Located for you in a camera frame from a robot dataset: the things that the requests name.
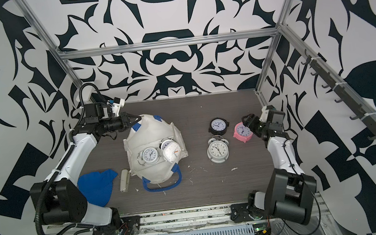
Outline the white blue-faced alarm clock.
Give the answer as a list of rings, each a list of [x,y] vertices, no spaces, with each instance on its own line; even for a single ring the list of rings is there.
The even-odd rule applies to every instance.
[[[161,143],[160,143],[160,149],[161,150],[164,150],[166,147],[168,147],[168,145],[170,144],[170,143],[172,143],[172,142],[174,142],[174,140],[173,139],[164,139]]]

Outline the black round alarm clock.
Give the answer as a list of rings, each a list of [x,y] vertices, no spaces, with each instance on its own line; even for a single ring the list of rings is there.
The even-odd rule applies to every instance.
[[[209,133],[217,136],[223,136],[229,127],[229,122],[223,118],[213,118],[209,123]]]

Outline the white round alarm clock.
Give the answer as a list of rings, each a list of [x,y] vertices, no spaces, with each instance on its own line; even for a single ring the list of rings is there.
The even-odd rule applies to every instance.
[[[229,142],[222,136],[214,135],[208,141],[207,155],[209,160],[215,164],[222,164],[229,158]]]

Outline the white square alarm clock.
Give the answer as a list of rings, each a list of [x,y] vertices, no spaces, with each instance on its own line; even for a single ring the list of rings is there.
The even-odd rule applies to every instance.
[[[162,150],[162,152],[163,152],[163,157],[167,162],[176,163],[178,162],[180,158],[182,148],[177,142],[174,141],[170,143],[168,147]]]

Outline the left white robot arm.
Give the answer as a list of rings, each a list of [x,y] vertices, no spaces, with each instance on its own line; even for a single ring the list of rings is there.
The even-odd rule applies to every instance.
[[[82,114],[69,133],[69,148],[43,182],[34,184],[30,197],[35,207],[37,235],[63,235],[71,228],[108,228],[122,225],[116,208],[91,204],[77,187],[81,170],[99,140],[111,133],[124,132],[140,121],[139,116],[122,112],[125,101],[82,106]]]

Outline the white canvas bag blue handles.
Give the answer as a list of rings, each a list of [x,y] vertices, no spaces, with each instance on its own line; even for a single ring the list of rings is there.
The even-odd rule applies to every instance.
[[[150,193],[176,188],[183,179],[179,162],[188,156],[182,133],[158,115],[140,117],[124,139],[130,174]]]

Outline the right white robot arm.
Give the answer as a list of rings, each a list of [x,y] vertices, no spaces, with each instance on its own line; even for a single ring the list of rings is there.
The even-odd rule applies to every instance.
[[[275,169],[266,191],[253,191],[248,196],[249,214],[254,219],[272,216],[307,225],[310,222],[316,179],[306,175],[296,161],[292,139],[284,131],[285,112],[272,105],[262,108],[261,116],[249,114],[242,123],[262,139]]]

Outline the pink alarm clock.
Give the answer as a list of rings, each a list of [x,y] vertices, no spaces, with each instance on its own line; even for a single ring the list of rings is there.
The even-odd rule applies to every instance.
[[[233,137],[238,141],[247,143],[252,139],[252,136],[252,131],[248,127],[244,126],[242,122],[235,125]]]

